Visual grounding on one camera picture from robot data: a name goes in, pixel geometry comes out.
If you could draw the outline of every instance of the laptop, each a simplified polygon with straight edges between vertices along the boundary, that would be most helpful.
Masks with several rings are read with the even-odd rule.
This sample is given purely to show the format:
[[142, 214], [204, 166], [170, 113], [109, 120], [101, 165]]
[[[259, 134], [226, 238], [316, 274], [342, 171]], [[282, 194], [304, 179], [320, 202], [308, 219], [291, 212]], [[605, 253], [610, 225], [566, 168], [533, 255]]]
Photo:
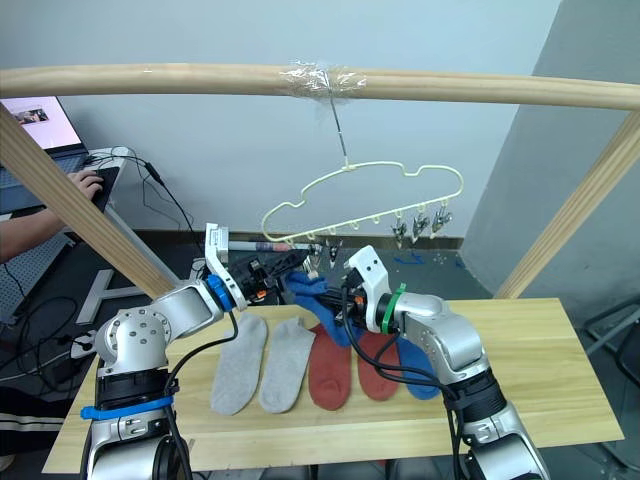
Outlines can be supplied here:
[[[7, 98], [0, 102], [65, 172], [77, 172], [88, 156], [56, 97]], [[0, 214], [36, 207], [42, 202], [0, 167]]]

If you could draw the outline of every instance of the red sock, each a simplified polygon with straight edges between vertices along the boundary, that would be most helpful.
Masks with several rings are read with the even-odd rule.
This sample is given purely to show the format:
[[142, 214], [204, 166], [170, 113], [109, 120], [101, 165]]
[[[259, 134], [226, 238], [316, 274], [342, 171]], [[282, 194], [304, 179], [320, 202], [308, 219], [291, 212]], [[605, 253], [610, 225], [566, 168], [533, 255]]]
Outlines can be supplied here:
[[[365, 332], [364, 335], [360, 337], [360, 340], [358, 340], [358, 345], [360, 345], [360, 348], [362, 348], [367, 355], [374, 358], [388, 340], [389, 335]], [[380, 362], [394, 366], [400, 365], [395, 343], [384, 352], [380, 358]], [[364, 393], [373, 400], [387, 400], [398, 389], [396, 382], [382, 378], [372, 365], [369, 365], [360, 357], [358, 357], [358, 378], [360, 379], [360, 386], [362, 390], [364, 390]]]
[[309, 393], [319, 407], [337, 410], [351, 391], [351, 347], [336, 345], [322, 324], [311, 331], [316, 338], [309, 358]]

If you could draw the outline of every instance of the gray wall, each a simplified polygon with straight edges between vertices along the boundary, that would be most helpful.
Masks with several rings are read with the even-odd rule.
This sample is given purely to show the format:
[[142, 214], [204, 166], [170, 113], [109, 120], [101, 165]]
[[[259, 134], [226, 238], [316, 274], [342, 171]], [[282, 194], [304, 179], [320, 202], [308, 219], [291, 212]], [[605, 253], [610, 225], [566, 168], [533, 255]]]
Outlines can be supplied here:
[[[302, 60], [530, 74], [558, 4], [0, 0], [0, 66]], [[119, 95], [62, 101], [90, 147], [124, 144], [153, 162], [199, 227], [217, 221], [259, 231], [267, 210], [297, 200], [307, 182], [342, 165], [329, 110], [311, 100]], [[466, 190], [451, 203], [454, 220], [442, 230], [463, 236], [517, 108], [361, 100], [339, 110], [353, 162], [400, 160], [412, 169], [445, 163], [463, 172]], [[345, 175], [315, 189], [299, 215], [274, 217], [274, 229], [335, 223], [452, 190], [442, 176], [433, 178], [398, 183], [380, 169]], [[139, 180], [130, 180], [118, 192], [129, 224], [175, 228], [142, 207]], [[150, 200], [172, 208], [153, 193]], [[360, 232], [390, 234], [394, 221], [369, 222]]]
[[[564, 0], [534, 71], [640, 83], [640, 2]], [[521, 107], [462, 255], [495, 292], [579, 184], [624, 112]], [[523, 296], [558, 296], [577, 323], [640, 292], [640, 162]]]

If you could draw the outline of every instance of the wooden pole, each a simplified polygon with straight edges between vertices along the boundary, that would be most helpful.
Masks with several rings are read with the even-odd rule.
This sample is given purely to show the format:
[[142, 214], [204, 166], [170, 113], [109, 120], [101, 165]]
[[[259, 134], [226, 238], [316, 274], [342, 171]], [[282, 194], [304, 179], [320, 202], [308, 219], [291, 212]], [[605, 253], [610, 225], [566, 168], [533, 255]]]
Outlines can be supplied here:
[[502, 284], [495, 298], [519, 297], [639, 157], [640, 112], [632, 112], [578, 188]]
[[[200, 93], [312, 96], [313, 67], [137, 64], [0, 70], [0, 96]], [[436, 100], [640, 109], [640, 85], [518, 75], [436, 73], [342, 67], [334, 92], [349, 98]], [[326, 90], [315, 92], [326, 96]]]
[[80, 237], [151, 298], [173, 285], [0, 105], [0, 162]]

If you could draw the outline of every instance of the white plastic hanger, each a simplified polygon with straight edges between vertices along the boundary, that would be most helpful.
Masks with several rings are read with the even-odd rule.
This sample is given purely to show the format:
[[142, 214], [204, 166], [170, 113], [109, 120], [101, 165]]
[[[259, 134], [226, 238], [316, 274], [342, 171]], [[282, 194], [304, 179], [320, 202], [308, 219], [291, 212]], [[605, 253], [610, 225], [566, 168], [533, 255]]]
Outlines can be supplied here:
[[[352, 229], [354, 230], [358, 230], [360, 228], [360, 223], [367, 221], [367, 220], [371, 220], [373, 221], [373, 223], [378, 224], [380, 223], [380, 217], [383, 217], [385, 215], [391, 215], [394, 214], [397, 218], [401, 218], [403, 212], [407, 211], [407, 210], [411, 210], [413, 208], [417, 209], [418, 212], [424, 212], [426, 210], [427, 205], [430, 205], [432, 203], [438, 203], [440, 202], [442, 205], [447, 205], [448, 201], [451, 198], [455, 198], [458, 195], [460, 195], [462, 193], [462, 190], [464, 188], [464, 179], [462, 178], [462, 174], [456, 170], [453, 167], [449, 167], [446, 165], [422, 165], [420, 166], [420, 168], [418, 168], [418, 170], [416, 170], [415, 172], [408, 172], [407, 168], [405, 167], [405, 165], [403, 163], [400, 162], [385, 162], [385, 161], [379, 161], [379, 162], [365, 162], [365, 163], [355, 163], [355, 164], [351, 164], [349, 163], [349, 157], [347, 156], [347, 151], [346, 151], [346, 147], [344, 144], [344, 138], [342, 135], [342, 130], [340, 128], [340, 122], [338, 120], [338, 115], [336, 112], [336, 107], [333, 101], [333, 93], [331, 90], [331, 86], [329, 84], [329, 76], [326, 74], [325, 71], [325, 79], [326, 79], [326, 84], [327, 84], [327, 90], [329, 92], [329, 101], [331, 103], [331, 109], [333, 110], [333, 117], [335, 119], [336, 122], [336, 127], [338, 129], [338, 136], [340, 137], [340, 144], [342, 146], [342, 153], [344, 155], [344, 166], [339, 169], [336, 170], [334, 172], [328, 173], [326, 175], [323, 175], [320, 178], [315, 179], [314, 181], [312, 181], [311, 183], [307, 184], [301, 191], [300, 191], [300, 198], [301, 200], [298, 203], [291, 203], [291, 202], [282, 202], [279, 205], [275, 206], [274, 208], [272, 208], [271, 210], [269, 210], [264, 217], [262, 217], [262, 233], [264, 234], [264, 236], [271, 242], [286, 242], [289, 245], [292, 245], [294, 243], [295, 239], [301, 238], [301, 237], [306, 237], [309, 240], [314, 240], [316, 238], [317, 234], [320, 233], [328, 233], [330, 235], [336, 235], [337, 230], [341, 227], [345, 227], [345, 226], [350, 226]], [[456, 178], [459, 181], [459, 187], [458, 190], [456, 190], [454, 193], [450, 193], [448, 195], [443, 195], [441, 197], [437, 197], [437, 198], [432, 198], [429, 200], [423, 200], [420, 201], [418, 203], [413, 203], [411, 205], [405, 205], [402, 207], [396, 207], [396, 208], [391, 208], [389, 210], [385, 210], [382, 212], [378, 212], [378, 213], [373, 213], [371, 215], [366, 215], [364, 217], [359, 217], [359, 218], [353, 218], [351, 220], [345, 220], [344, 222], [339, 222], [339, 223], [334, 223], [332, 225], [325, 225], [322, 227], [317, 227], [317, 228], [313, 228], [311, 230], [307, 230], [305, 232], [300, 232], [300, 233], [294, 233], [291, 235], [285, 235], [282, 237], [274, 237], [272, 235], [270, 235], [267, 232], [267, 221], [269, 220], [269, 218], [274, 215], [276, 212], [280, 211], [281, 209], [283, 209], [284, 207], [291, 207], [291, 208], [300, 208], [302, 207], [305, 203], [307, 203], [307, 192], [315, 187], [316, 185], [329, 180], [333, 177], [336, 177], [338, 175], [342, 175], [342, 174], [347, 174], [347, 173], [351, 173], [354, 172], [358, 169], [361, 168], [366, 168], [366, 167], [377, 167], [377, 166], [394, 166], [394, 167], [398, 167], [402, 170], [402, 175], [405, 177], [418, 177], [423, 171], [425, 170], [444, 170], [447, 172], [450, 172], [452, 174], [454, 174], [456, 176]]]

